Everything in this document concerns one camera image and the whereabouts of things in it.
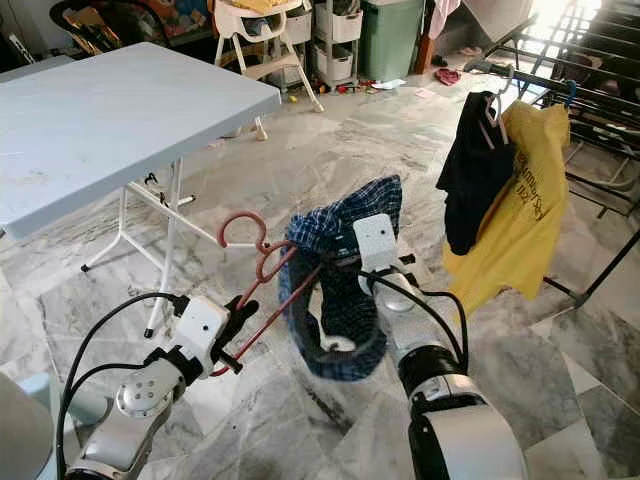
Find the white baby high chair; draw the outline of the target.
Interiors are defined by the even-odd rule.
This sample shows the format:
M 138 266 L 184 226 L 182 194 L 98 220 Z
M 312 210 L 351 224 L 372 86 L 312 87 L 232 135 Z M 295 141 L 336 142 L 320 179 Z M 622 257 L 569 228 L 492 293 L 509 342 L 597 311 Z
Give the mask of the white baby high chair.
M 297 8 L 311 12 L 314 9 L 311 0 L 207 0 L 207 6 L 219 37 L 216 58 L 220 58 L 224 46 L 229 44 L 234 49 L 239 72 L 253 81 L 279 70 L 296 70 L 316 113 L 324 113 L 325 108 L 308 82 L 305 65 L 293 49 L 294 42 L 288 32 L 288 12 Z M 247 44 L 275 44 L 282 47 L 283 54 L 247 67 L 241 40 Z

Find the black metal drying rack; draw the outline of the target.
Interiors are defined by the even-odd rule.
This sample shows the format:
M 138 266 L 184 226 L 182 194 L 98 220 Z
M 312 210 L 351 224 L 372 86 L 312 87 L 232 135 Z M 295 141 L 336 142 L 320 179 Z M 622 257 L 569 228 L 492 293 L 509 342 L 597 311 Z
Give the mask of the black metal drying rack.
M 513 99 L 566 114 L 564 161 L 591 147 L 620 164 L 611 178 L 561 166 L 559 202 L 576 196 L 622 218 L 640 211 L 640 0 L 562 0 L 548 19 L 531 13 L 465 70 L 497 76 L 494 64 L 515 64 Z M 566 110 L 570 79 L 579 92 Z

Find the small pale blue table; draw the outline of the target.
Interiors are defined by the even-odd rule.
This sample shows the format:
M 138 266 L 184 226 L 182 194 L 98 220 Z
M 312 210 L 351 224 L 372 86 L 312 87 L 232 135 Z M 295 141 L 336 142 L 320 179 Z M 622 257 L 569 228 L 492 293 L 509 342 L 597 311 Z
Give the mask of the small pale blue table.
M 0 84 L 15 81 L 15 79 L 18 78 L 32 76 L 32 74 L 40 73 L 42 70 L 61 67 L 61 65 L 73 63 L 74 60 L 76 59 L 69 58 L 67 55 L 51 56 L 51 58 L 36 61 L 36 63 L 23 65 L 23 67 L 18 67 L 13 70 L 6 70 L 6 72 L 0 74 Z

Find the yellow shirt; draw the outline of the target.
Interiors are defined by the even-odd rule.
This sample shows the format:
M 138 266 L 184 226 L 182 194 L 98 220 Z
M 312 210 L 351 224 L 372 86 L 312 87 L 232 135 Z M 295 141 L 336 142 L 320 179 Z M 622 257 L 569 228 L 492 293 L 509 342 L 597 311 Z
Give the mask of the yellow shirt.
M 453 255 L 445 239 L 449 289 L 467 314 L 504 288 L 515 289 L 526 300 L 538 296 L 567 207 L 558 195 L 568 140 L 563 131 L 566 119 L 562 109 L 539 109 L 521 101 L 503 111 L 503 123 L 516 146 L 513 175 L 490 206 L 477 243 L 466 255 Z

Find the pale blue folding table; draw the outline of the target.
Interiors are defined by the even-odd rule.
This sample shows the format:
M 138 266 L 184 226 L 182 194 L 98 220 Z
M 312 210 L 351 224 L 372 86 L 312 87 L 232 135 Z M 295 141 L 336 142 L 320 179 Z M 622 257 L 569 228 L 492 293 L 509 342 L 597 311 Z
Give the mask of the pale blue folding table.
M 0 225 L 15 239 L 119 191 L 148 197 L 168 166 L 165 255 L 173 255 L 184 156 L 282 104 L 270 84 L 155 44 L 134 44 L 0 86 Z

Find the black stroller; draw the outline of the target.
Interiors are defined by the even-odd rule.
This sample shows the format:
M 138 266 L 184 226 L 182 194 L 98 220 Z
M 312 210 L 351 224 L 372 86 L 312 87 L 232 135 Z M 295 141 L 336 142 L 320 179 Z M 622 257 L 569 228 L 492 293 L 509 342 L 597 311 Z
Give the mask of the black stroller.
M 91 56 L 133 44 L 172 47 L 160 15 L 141 0 L 60 0 L 49 17 Z

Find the green plastic bin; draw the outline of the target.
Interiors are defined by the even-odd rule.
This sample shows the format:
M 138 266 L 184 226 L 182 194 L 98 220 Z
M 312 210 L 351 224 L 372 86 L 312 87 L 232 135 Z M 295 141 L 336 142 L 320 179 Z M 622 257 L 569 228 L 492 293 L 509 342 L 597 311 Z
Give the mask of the green plastic bin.
M 416 56 L 425 0 L 362 0 L 358 74 L 385 82 L 410 74 Z

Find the white plastic drawer tower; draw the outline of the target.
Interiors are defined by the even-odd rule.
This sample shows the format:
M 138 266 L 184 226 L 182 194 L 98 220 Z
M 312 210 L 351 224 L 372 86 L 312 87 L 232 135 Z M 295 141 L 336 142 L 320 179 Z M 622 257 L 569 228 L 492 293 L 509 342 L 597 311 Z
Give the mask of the white plastic drawer tower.
M 364 10 L 360 0 L 311 0 L 311 60 L 317 78 L 328 87 L 357 82 Z

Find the black garment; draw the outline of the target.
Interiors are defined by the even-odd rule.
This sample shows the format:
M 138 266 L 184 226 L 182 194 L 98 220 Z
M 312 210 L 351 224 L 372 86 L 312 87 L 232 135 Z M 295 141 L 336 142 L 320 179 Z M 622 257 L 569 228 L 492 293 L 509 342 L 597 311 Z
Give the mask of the black garment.
M 495 109 L 499 96 L 468 93 L 435 187 L 445 192 L 445 238 L 453 255 L 477 243 L 481 225 L 515 170 L 515 143 Z

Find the blue plaid shorts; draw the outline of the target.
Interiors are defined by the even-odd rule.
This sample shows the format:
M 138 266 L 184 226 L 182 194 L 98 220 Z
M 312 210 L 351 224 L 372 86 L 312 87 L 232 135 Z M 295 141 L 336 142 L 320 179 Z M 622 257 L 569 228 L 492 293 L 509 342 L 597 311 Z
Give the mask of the blue plaid shorts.
M 285 239 L 298 252 L 276 274 L 278 298 L 288 301 L 302 285 L 303 292 L 285 307 L 283 317 L 308 371 L 317 378 L 364 380 L 387 352 L 387 334 L 358 275 L 329 262 L 358 256 L 353 221 L 387 214 L 398 230 L 402 200 L 401 177 L 385 175 L 334 204 L 289 219 Z

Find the pale pink clothes hanger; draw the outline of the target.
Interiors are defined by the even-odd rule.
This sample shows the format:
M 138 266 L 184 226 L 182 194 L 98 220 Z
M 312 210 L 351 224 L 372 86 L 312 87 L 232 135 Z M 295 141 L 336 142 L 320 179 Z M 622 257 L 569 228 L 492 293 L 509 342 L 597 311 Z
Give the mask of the pale pink clothes hanger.
M 492 93 L 492 97 L 490 97 L 489 106 L 492 108 L 492 111 L 488 113 L 488 120 L 490 125 L 497 128 L 500 132 L 500 142 L 502 142 L 503 145 L 509 145 L 506 124 L 504 124 L 502 120 L 502 113 L 504 109 L 506 109 L 503 104 L 503 95 L 509 90 L 509 88 L 511 88 L 516 70 L 517 68 L 515 67 L 515 64 L 492 65 L 492 73 L 503 78 L 504 83 L 503 86 L 500 87 L 499 90 L 494 91 Z

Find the pink hanging cloth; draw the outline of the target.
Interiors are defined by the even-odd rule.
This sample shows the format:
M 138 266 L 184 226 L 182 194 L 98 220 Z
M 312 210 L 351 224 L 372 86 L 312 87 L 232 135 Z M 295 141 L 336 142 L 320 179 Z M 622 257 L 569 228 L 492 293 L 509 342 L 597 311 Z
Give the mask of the pink hanging cloth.
M 425 0 L 424 36 L 436 38 L 443 32 L 449 15 L 460 8 L 463 0 Z

